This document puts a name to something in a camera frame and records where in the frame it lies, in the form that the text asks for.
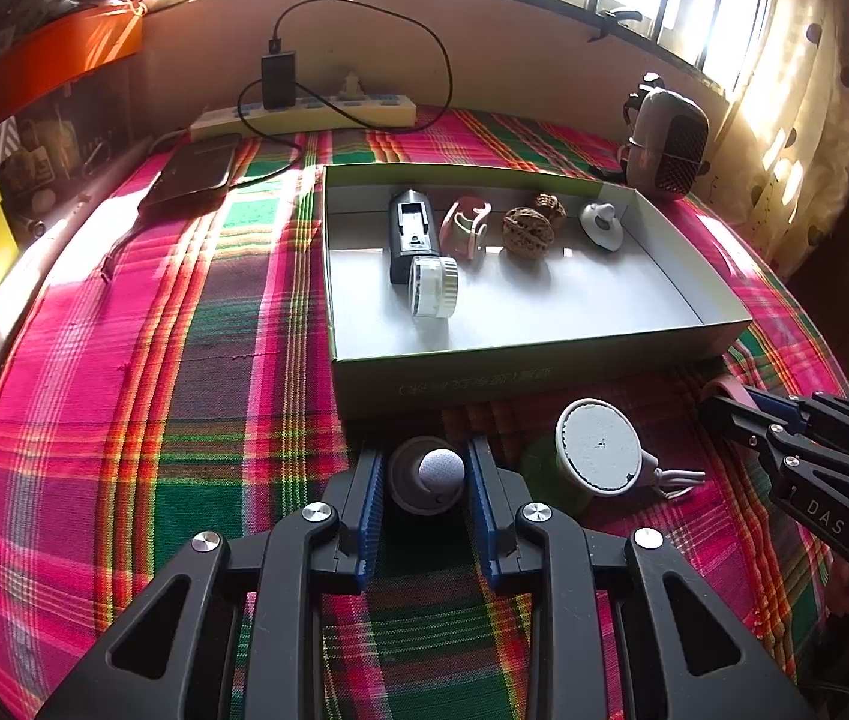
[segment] white round lid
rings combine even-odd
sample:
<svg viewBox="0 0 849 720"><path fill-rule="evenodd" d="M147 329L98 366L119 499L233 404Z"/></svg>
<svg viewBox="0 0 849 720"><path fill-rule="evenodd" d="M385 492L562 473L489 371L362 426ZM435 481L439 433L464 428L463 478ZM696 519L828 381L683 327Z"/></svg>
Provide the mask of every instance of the white round lid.
<svg viewBox="0 0 849 720"><path fill-rule="evenodd" d="M627 493L641 471L641 442L610 403L576 400L557 420L557 457L565 475L594 495Z"/></svg>
<svg viewBox="0 0 849 720"><path fill-rule="evenodd" d="M422 255L411 260L408 300L415 317L447 319L458 304L458 264L453 257Z"/></svg>

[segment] gray cardboard box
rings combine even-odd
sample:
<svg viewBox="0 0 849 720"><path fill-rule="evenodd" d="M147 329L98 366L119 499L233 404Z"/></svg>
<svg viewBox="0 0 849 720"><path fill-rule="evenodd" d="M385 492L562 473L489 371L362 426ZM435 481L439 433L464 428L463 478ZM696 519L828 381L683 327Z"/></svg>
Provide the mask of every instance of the gray cardboard box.
<svg viewBox="0 0 849 720"><path fill-rule="evenodd" d="M459 262L450 319L415 319L388 279L388 204L408 188L440 220L454 200L490 201L485 252ZM501 247L501 218L535 194L568 218L546 257ZM615 205L617 252L596 247L577 215ZM325 287L342 418L409 412L560 389L724 353L751 322L704 256L647 199L597 181L467 165L334 165L325 174Z"/></svg>

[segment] metal screw cap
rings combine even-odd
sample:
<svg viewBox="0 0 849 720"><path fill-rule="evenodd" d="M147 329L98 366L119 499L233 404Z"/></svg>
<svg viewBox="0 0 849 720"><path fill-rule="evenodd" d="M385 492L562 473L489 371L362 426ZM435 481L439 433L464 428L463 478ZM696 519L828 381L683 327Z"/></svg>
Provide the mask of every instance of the metal screw cap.
<svg viewBox="0 0 849 720"><path fill-rule="evenodd" d="M325 519L331 517L331 507L323 501L309 503L301 510L301 515L308 522L324 522Z"/></svg>
<svg viewBox="0 0 849 720"><path fill-rule="evenodd" d="M221 546L221 537L214 531L201 531L191 539L191 548L195 552L213 552Z"/></svg>
<svg viewBox="0 0 849 720"><path fill-rule="evenodd" d="M645 549L658 549L664 543L664 536L654 528L638 528L634 531L634 543Z"/></svg>
<svg viewBox="0 0 849 720"><path fill-rule="evenodd" d="M544 503L529 503L521 513L531 522L547 522L551 519L551 507Z"/></svg>

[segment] bed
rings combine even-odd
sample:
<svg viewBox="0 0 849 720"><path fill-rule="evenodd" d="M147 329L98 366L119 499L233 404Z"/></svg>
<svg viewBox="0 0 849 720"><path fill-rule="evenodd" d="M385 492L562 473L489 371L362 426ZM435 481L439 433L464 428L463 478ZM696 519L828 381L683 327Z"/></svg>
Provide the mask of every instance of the bed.
<svg viewBox="0 0 849 720"><path fill-rule="evenodd" d="M300 137L300 170L231 191L207 217L149 229L106 285L101 257L168 158L149 157L76 234L29 312L0 379L0 698L17 717L34 716L195 532L267 529L349 463L356 447L336 415L325 326L323 165L450 162L576 176L616 165L614 143L467 111L411 135ZM250 140L240 159L254 177L287 150ZM618 535L661 530L795 677L824 620L829 555L769 506L757 462L712 442L695 407L722 367L779 394L849 395L849 386L800 305L706 206L684 199L664 210L754 317L723 361L400 426L450 440L483 432L499 463L517 467L570 400L613 402L663 463L701 467L709 480L679 502L599 502L581 521ZM436 544L432 557L388 560L364 596L325 599L329 718L522 717L528 599L494 597L466 540ZM604 635L610 656L608 615ZM239 666L235 704L241 683ZM613 666L608 686L620 715Z"/></svg>

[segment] pink plastic object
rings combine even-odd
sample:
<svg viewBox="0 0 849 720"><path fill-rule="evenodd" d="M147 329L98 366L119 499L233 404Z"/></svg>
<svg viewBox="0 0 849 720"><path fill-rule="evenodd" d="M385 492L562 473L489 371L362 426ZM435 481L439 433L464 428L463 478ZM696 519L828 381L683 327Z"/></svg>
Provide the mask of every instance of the pink plastic object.
<svg viewBox="0 0 849 720"><path fill-rule="evenodd" d="M474 259L488 234L485 219L490 203L480 197L459 197L440 224L440 252L445 257Z"/></svg>
<svg viewBox="0 0 849 720"><path fill-rule="evenodd" d="M711 395L726 395L743 406L757 409L757 403L754 403L747 389L744 389L744 386L729 373L722 373L701 387L701 401L707 400Z"/></svg>

